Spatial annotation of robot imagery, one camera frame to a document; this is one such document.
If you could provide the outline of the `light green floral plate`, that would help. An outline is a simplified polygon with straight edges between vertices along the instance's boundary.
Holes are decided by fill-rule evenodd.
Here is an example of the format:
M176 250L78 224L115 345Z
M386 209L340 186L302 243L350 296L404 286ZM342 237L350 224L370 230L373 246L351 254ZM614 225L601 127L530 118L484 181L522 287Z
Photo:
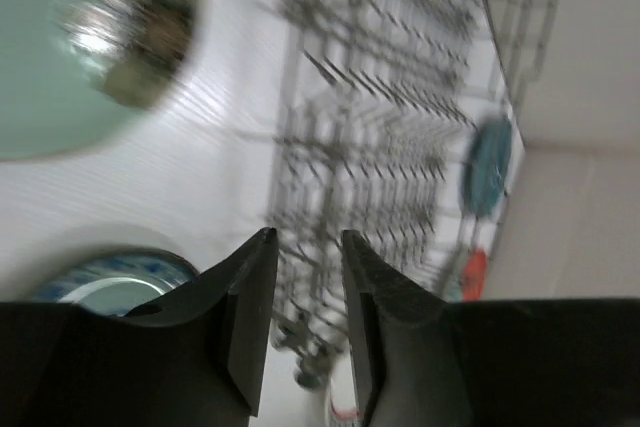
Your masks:
M1 0L1 157L84 148L144 116L192 50L199 0Z

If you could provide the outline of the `red teal floral plate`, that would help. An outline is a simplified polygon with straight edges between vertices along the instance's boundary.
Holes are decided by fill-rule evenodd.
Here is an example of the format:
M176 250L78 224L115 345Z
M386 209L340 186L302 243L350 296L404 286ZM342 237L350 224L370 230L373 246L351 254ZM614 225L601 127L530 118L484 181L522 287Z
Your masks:
M461 290L464 301L475 301L482 297L487 268L486 252L474 251L463 269Z

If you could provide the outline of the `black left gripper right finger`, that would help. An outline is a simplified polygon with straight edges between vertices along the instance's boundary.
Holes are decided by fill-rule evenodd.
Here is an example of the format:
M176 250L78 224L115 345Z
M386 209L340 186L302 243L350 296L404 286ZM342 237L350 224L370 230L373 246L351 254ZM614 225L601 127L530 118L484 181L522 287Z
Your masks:
M635 426L634 298L448 303L341 236L365 426Z

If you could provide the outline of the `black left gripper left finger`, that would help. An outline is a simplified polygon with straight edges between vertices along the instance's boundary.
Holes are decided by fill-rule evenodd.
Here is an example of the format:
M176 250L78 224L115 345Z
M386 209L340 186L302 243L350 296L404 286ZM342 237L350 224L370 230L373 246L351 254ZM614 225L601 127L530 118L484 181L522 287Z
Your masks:
M122 317L3 303L2 424L247 425L259 410L277 266L277 232L263 228Z

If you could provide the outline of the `blue patterned small plate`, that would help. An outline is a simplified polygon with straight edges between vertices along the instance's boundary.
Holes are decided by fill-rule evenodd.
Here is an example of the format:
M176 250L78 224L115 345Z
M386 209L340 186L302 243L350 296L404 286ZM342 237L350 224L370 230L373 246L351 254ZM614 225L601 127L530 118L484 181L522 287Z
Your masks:
M130 247L91 254L38 286L31 302L75 303L106 316L124 316L199 275L183 257Z

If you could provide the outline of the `teal scalloped plate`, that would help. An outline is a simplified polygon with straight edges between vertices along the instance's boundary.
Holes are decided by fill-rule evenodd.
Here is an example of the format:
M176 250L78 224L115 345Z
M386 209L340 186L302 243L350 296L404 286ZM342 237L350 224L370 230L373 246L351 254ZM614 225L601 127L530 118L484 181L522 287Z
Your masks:
M504 193L512 154L513 125L506 114L483 120L467 152L461 183L463 210L489 217Z

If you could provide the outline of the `white green rimmed plate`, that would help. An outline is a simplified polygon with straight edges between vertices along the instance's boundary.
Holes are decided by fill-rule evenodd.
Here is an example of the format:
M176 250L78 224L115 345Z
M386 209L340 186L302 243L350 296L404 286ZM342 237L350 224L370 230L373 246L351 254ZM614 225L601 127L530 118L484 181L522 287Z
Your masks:
M328 378L324 419L328 427L353 427L360 425L354 384L352 360L349 354L338 357Z

